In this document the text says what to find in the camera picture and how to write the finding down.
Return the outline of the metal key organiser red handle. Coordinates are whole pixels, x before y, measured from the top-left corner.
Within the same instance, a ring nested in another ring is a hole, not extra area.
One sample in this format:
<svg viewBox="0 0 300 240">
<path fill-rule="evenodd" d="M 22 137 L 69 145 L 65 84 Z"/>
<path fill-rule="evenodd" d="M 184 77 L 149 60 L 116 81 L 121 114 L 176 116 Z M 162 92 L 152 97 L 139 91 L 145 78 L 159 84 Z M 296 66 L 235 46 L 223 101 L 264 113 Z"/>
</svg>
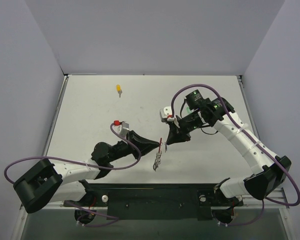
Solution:
<svg viewBox="0 0 300 240">
<path fill-rule="evenodd" d="M 152 166 L 152 168 L 155 172 L 157 171 L 157 169 L 159 168 L 159 165 L 161 164 L 162 146 L 163 146 L 163 139 L 160 138 L 158 151 L 155 155 L 154 163 L 153 163 L 153 166 Z"/>
</svg>

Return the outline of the key with blue tag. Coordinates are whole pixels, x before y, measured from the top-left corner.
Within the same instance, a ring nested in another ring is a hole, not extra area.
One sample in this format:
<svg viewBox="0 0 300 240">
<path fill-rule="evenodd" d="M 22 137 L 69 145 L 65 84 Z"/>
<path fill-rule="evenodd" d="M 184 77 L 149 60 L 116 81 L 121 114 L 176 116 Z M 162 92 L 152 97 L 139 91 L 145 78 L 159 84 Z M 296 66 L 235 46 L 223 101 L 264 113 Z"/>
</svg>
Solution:
<svg viewBox="0 0 300 240">
<path fill-rule="evenodd" d="M 164 145 L 164 152 L 166 153 L 168 151 L 168 144 L 167 142 L 164 142 L 163 145 Z"/>
</svg>

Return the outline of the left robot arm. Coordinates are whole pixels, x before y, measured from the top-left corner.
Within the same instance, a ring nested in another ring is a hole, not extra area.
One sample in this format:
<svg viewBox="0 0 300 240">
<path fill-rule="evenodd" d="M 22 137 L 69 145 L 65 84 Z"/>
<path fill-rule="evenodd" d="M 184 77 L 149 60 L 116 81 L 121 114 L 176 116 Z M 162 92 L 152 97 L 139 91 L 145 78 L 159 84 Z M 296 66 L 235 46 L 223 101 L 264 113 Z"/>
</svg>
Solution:
<svg viewBox="0 0 300 240">
<path fill-rule="evenodd" d="M 93 193 L 87 190 L 84 180 L 105 177 L 114 166 L 113 161 L 133 155 L 138 160 L 160 147 L 157 141 L 139 136 L 133 130 L 126 133 L 115 145 L 99 142 L 87 161 L 53 163 L 48 158 L 40 159 L 13 184 L 27 213 L 35 213 L 48 203 L 70 200 L 82 206 L 89 205 Z"/>
</svg>

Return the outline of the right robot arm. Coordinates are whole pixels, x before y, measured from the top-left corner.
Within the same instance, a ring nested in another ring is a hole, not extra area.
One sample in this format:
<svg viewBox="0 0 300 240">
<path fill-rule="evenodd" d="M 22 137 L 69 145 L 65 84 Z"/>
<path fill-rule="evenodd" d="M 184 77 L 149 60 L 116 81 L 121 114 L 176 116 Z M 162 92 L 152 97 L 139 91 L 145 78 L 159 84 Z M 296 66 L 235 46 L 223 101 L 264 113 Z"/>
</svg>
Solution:
<svg viewBox="0 0 300 240">
<path fill-rule="evenodd" d="M 235 147 L 252 171 L 251 176 L 227 178 L 217 184 L 213 192 L 216 203 L 224 205 L 231 198 L 242 195 L 263 200 L 284 182 L 284 171 L 291 167 L 290 159 L 277 156 L 263 145 L 224 98 L 203 98 L 196 89 L 185 97 L 184 102 L 192 111 L 185 117 L 173 116 L 170 106 L 159 112 L 161 121 L 169 125 L 166 144 L 188 142 L 190 132 L 212 127 Z"/>
</svg>

